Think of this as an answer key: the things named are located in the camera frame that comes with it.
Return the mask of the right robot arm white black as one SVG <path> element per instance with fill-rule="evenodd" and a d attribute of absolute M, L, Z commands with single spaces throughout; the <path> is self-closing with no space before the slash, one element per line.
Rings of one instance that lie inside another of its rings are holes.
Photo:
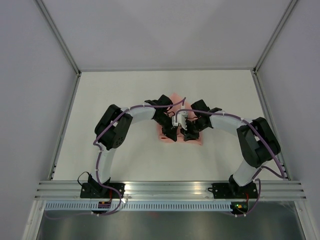
<path fill-rule="evenodd" d="M 200 132 L 207 128 L 222 130 L 238 138 L 243 160 L 228 180 L 228 192 L 235 198 L 246 192 L 246 186 L 253 183 L 266 162 L 274 160 L 280 167 L 277 159 L 281 152 L 280 144 L 263 117 L 241 118 L 218 107 L 210 109 L 201 99 L 193 103 L 190 109 L 182 105 L 172 123 L 181 126 L 184 141 L 198 139 Z"/>

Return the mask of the pink cloth napkin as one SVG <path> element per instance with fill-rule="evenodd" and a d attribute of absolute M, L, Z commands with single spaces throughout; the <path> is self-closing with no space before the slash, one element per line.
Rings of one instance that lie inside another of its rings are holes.
<path fill-rule="evenodd" d="M 183 100 L 183 97 L 181 97 L 180 95 L 178 95 L 177 93 L 173 93 L 172 95 L 169 96 L 170 100 L 172 101 L 173 104 L 176 104 L 180 101 Z M 179 103 L 176 106 L 173 106 L 171 110 L 169 110 L 169 116 L 172 117 L 175 115 L 175 113 L 181 109 L 182 103 Z M 203 134 L 199 133 L 199 138 L 195 139 L 195 140 L 188 140 L 188 141 L 184 141 L 184 135 L 181 133 L 182 128 L 179 126 L 177 129 L 177 143 L 185 143 L 185 144 L 195 144 L 195 145 L 203 145 Z M 166 137 L 163 132 L 162 132 L 162 126 L 159 125 L 158 123 L 156 124 L 156 130 L 157 130 L 157 135 L 160 141 L 164 142 L 164 143 L 173 143 L 174 141 L 169 139 L 168 137 Z"/>

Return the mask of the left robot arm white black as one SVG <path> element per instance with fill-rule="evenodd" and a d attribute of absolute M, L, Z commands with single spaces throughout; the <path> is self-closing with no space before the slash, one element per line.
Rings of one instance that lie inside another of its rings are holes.
<path fill-rule="evenodd" d="M 173 125 L 169 111 L 184 105 L 185 98 L 172 102 L 171 98 L 161 95 L 156 100 L 146 100 L 142 104 L 127 108 L 110 105 L 97 123 L 93 145 L 98 147 L 98 157 L 94 173 L 88 174 L 88 180 L 82 184 L 82 193 L 89 193 L 96 198 L 104 198 L 111 191 L 117 194 L 120 190 L 110 185 L 111 165 L 116 149 L 124 142 L 131 125 L 153 120 L 161 126 L 162 134 L 172 141 L 177 141 L 178 127 Z"/>

